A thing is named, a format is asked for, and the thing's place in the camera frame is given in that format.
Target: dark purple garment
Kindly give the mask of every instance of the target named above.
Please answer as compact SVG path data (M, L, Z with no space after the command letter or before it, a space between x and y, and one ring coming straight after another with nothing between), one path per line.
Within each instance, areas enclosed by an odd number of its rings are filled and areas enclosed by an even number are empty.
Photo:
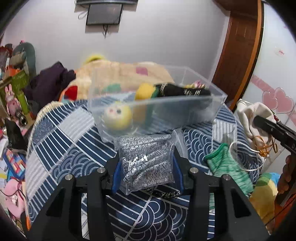
M38 109L41 110L51 101L59 100L61 92L75 78L74 70L68 71L60 62L56 62L34 77L23 91L28 102L36 102L39 105Z

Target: pink rabbit figurine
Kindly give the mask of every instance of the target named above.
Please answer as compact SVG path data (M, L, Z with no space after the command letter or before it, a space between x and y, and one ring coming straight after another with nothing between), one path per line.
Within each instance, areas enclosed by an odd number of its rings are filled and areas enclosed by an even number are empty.
M21 109L20 103L18 102L17 98L15 98L15 94L12 91L12 86L9 84L9 90L7 86L5 87L5 100L6 100L6 108L7 113L11 115L12 117L15 116L15 113L17 110Z

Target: screw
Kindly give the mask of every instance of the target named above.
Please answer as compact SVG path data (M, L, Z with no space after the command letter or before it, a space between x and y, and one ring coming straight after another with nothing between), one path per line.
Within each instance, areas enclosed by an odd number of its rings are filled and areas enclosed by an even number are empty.
M198 173L198 169L196 167L190 168L191 173Z
M106 169L104 167L99 167L96 171L98 173L104 173L106 171Z
M226 181L229 181L231 179L231 176L229 174L224 174L222 176Z
M73 175L72 175L72 174L67 174L67 175L65 176L65 179L66 179L67 181L70 181L72 178L73 178Z

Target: heart sticker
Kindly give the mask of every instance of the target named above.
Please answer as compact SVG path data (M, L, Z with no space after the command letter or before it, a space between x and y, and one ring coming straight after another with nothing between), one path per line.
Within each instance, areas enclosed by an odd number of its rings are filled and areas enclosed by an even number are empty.
M277 88L274 92L274 97L277 99L278 107L277 114L290 113L294 108L294 101L291 97L286 96L282 88Z
M273 95L268 92L264 91L262 94L262 102L265 104L269 109L275 110L278 107L278 101L276 98L272 97Z

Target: tablecloth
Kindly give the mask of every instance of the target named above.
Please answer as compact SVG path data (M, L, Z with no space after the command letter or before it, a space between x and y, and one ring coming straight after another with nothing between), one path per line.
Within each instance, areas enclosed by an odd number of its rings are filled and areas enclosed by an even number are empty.
M106 104L114 99L105 99ZM206 154L233 140L245 144L243 127L224 105L213 123L184 126L184 138L192 166L211 174L203 161ZM161 133L171 133L164 129ZM112 143L103 143L87 101L71 102L53 109L38 123L28 148L26 167L27 201L30 219L34 222L45 202L66 174L88 175L114 157ZM238 159L247 168L260 165L256 154L238 146ZM259 172L250 172L255 183ZM162 192L175 191L170 184L159 185ZM83 237L88 238L86 194L82 197ZM189 196L171 199L156 198L144 190L125 196L118 192L107 197L109 218L116 240L180 240L183 234ZM214 236L215 212L209 212L208 238Z

